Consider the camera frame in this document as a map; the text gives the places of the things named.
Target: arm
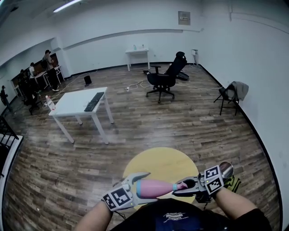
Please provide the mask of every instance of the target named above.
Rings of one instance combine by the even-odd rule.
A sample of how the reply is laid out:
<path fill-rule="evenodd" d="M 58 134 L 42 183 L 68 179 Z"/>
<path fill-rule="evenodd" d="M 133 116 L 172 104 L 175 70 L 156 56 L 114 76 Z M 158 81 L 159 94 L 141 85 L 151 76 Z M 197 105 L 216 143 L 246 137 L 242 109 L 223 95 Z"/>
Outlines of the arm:
<path fill-rule="evenodd" d="M 78 222 L 75 231 L 105 231 L 111 218 L 112 212 L 100 201 Z"/>
<path fill-rule="evenodd" d="M 217 192 L 215 201 L 223 212 L 233 220 L 257 208 L 256 205 L 248 199 L 226 188 L 221 188 Z"/>

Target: black office chair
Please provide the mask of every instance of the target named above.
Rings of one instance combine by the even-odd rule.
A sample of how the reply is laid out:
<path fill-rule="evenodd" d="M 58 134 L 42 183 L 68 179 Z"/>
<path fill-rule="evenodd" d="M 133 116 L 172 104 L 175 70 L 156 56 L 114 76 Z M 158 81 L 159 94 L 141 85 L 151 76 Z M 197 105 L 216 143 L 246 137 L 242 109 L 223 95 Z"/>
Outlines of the black office chair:
<path fill-rule="evenodd" d="M 176 84 L 176 76 L 180 73 L 180 71 L 186 66 L 186 57 L 184 52 L 178 52 L 176 58 L 172 65 L 168 68 L 165 74 L 159 74 L 158 68 L 160 66 L 151 65 L 151 67 L 155 67 L 156 73 L 147 74 L 148 81 L 150 84 L 154 86 L 153 90 L 146 93 L 146 97 L 149 96 L 150 93 L 159 92 L 158 103 L 161 102 L 161 94 L 162 92 L 172 95 L 172 98 L 175 98 L 175 95 L 170 92 L 170 87 Z"/>
<path fill-rule="evenodd" d="M 232 100 L 230 100 L 229 97 L 228 97 L 228 91 L 234 91 L 234 96 L 233 96 Z M 238 106 L 236 106 L 236 107 L 224 107 L 223 106 L 224 105 L 224 101 L 228 101 L 228 104 L 230 102 L 234 102 L 234 103 L 237 103 L 239 105 L 239 99 L 238 99 L 238 95 L 236 93 L 235 87 L 232 84 L 230 84 L 227 88 L 220 88 L 219 92 L 220 92 L 220 96 L 218 98 L 216 98 L 214 103 L 217 100 L 222 100 L 222 106 L 221 106 L 220 115 L 222 114 L 222 109 L 223 108 L 236 109 L 236 111 L 235 111 L 235 115 L 236 115 L 237 114 L 237 110 L 238 110 Z"/>

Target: gray jacket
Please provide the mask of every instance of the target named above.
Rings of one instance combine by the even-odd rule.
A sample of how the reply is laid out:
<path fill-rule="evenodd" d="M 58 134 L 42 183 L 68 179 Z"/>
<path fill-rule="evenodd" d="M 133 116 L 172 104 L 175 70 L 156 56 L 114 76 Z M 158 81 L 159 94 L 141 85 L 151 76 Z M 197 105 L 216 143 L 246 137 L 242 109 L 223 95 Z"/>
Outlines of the gray jacket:
<path fill-rule="evenodd" d="M 249 86 L 242 82 L 231 82 L 230 85 L 233 85 L 235 88 L 235 91 L 228 89 L 227 95 L 229 97 L 229 100 L 241 100 L 243 101 L 245 96 L 248 93 Z"/>

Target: black t-shirt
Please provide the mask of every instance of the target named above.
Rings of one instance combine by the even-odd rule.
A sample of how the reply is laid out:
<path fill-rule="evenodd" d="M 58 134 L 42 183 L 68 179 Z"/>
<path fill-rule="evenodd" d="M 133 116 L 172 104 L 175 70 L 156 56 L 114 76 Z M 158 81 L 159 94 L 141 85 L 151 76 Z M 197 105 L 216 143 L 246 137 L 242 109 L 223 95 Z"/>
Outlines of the black t-shirt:
<path fill-rule="evenodd" d="M 143 206 L 112 231 L 271 231 L 269 221 L 259 209 L 236 220 L 200 210 L 186 202 L 164 199 Z"/>

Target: wooden floor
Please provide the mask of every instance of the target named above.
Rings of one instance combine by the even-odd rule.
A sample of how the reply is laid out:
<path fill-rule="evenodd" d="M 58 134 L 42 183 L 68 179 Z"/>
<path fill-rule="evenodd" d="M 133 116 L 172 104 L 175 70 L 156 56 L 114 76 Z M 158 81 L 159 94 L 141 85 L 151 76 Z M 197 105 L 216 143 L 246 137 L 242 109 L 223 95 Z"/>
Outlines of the wooden floor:
<path fill-rule="evenodd" d="M 168 68 L 162 65 L 161 73 Z M 107 97 L 115 124 L 110 124 L 104 105 L 98 116 L 110 144 L 102 142 L 92 119 L 61 118 L 74 138 L 71 144 L 49 109 L 35 111 L 33 116 L 18 98 L 12 104 L 17 114 L 6 119 L 24 140 L 7 181 L 4 199 L 6 230 L 73 230 L 87 213 L 122 178 L 128 162 L 138 153 L 154 147 L 171 147 L 188 155 L 199 171 L 222 161 L 233 163 L 242 183 L 239 194 L 254 202 L 268 217 L 273 230 L 279 227 L 279 202 L 273 176 L 257 138 L 241 113 L 213 103 L 218 90 L 199 90 L 174 86 L 176 97 L 158 93 L 145 97 L 152 87 L 126 92 L 125 87 L 144 80 L 144 66 L 100 70 L 91 74 L 87 88 L 108 87 Z M 177 81 L 199 88 L 217 88 L 203 70 L 186 66 L 190 81 Z M 63 93 L 86 89 L 83 76 L 66 80 Z M 203 204 L 194 204 L 202 208 Z M 207 208 L 220 212 L 215 203 Z M 114 215 L 108 229 L 122 218 Z"/>

